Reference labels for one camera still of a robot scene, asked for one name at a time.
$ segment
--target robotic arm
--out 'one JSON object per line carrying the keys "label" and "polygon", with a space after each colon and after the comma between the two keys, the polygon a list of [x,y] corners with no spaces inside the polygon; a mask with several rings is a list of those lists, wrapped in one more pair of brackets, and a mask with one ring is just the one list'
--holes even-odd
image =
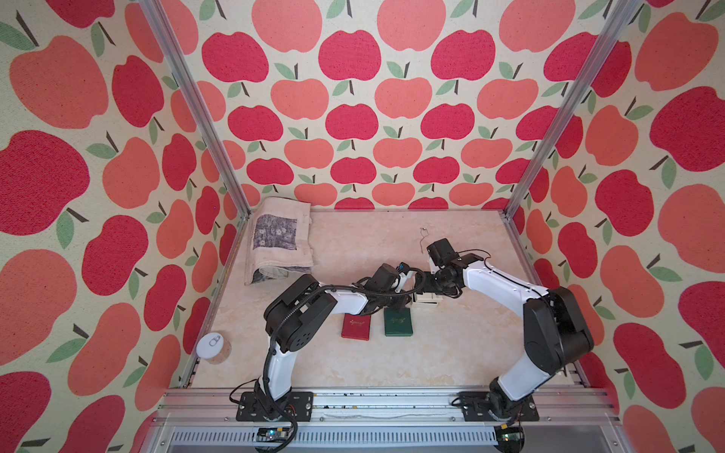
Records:
{"label": "robotic arm", "polygon": [[[305,274],[267,307],[266,331],[274,349],[270,345],[267,372],[256,382],[254,396],[270,420],[278,416],[274,406],[283,406],[291,390],[297,352],[330,314],[368,315],[382,307],[402,309],[411,293],[424,286],[434,288],[438,294],[450,294],[451,290],[458,294],[464,288],[479,291],[523,318],[524,353],[511,369],[489,384],[486,406],[496,420],[510,420],[528,395],[561,367],[594,347],[576,298],[568,289],[550,291],[499,271],[486,262],[488,258],[473,253],[460,256],[447,239],[428,246],[428,255],[434,273],[427,277],[428,273],[405,263],[398,267],[384,264],[372,278],[363,279],[364,286],[358,284],[353,289],[321,286]],[[420,275],[415,288],[402,291],[415,273]]]}

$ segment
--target white jar lid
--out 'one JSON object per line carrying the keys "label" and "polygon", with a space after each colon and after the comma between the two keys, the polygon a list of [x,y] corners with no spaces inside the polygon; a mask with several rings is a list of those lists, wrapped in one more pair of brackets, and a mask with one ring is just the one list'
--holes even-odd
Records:
{"label": "white jar lid", "polygon": [[199,340],[196,345],[196,354],[202,359],[211,359],[219,354],[224,346],[224,337],[221,333],[211,332]]}

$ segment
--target apple wallpaper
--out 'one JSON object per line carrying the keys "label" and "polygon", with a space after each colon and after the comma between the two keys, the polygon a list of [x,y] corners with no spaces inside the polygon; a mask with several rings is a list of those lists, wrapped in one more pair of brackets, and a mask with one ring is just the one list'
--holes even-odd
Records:
{"label": "apple wallpaper", "polygon": [[152,39],[128,0],[0,4],[1,453],[137,452],[217,291],[239,215]]}
{"label": "apple wallpaper", "polygon": [[725,452],[724,12],[643,2],[610,56],[631,52],[623,83],[603,99],[595,80],[581,143],[551,153],[519,216],[544,285],[576,295],[596,343],[580,363],[639,453]]}
{"label": "apple wallpaper", "polygon": [[[181,24],[177,36],[207,103],[214,99],[211,117],[250,206],[284,196],[316,209],[505,206],[611,8],[182,1],[198,19],[199,45],[185,45]],[[614,93],[630,66],[629,45],[618,47],[592,98]],[[178,124],[194,130],[177,100]],[[563,155],[582,139],[577,117]]]}

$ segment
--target gray patterned cloth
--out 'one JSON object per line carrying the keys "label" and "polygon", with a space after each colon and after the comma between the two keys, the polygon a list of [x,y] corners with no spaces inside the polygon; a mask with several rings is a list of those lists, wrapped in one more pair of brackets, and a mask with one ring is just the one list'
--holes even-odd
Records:
{"label": "gray patterned cloth", "polygon": [[[294,242],[296,234],[297,221],[295,219],[265,214],[257,219],[252,248],[280,247],[287,250],[297,250],[297,245]],[[287,278],[290,272],[309,273],[311,272],[311,268],[301,266],[264,267],[254,271],[252,283],[259,283],[260,281],[276,278]]]}

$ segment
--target folded towel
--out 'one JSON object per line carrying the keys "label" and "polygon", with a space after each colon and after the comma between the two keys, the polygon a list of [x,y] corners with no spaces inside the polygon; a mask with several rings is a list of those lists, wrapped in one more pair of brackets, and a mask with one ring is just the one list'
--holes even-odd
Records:
{"label": "folded towel", "polygon": [[309,203],[266,198],[254,211],[242,238],[244,284],[309,273],[314,264],[309,232]]}

